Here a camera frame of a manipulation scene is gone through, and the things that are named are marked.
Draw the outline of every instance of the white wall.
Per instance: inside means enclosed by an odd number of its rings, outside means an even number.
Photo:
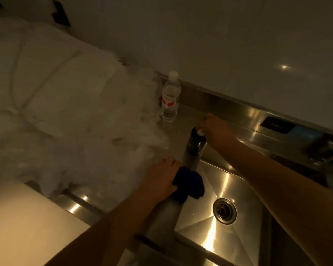
[[[0,1],[52,22],[49,0]],[[59,1],[88,43],[333,129],[333,0]]]

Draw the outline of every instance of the blue cloth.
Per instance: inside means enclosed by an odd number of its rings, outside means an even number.
[[[170,197],[180,204],[183,204],[189,195],[198,200],[205,194],[201,175],[185,166],[179,168],[173,185],[178,189]]]

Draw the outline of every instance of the bottle label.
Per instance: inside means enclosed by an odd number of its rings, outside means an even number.
[[[162,95],[162,108],[166,109],[168,107],[178,107],[178,102],[176,101],[176,98],[170,98]]]

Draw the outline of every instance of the plastic water bottle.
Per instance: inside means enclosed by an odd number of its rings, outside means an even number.
[[[171,71],[162,93],[162,118],[173,121],[178,114],[181,86],[178,82],[178,73]]]

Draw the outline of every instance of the left hand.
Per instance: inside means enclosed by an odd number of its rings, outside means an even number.
[[[180,166],[173,157],[161,159],[149,168],[138,190],[155,204],[165,200],[178,189],[172,182]]]

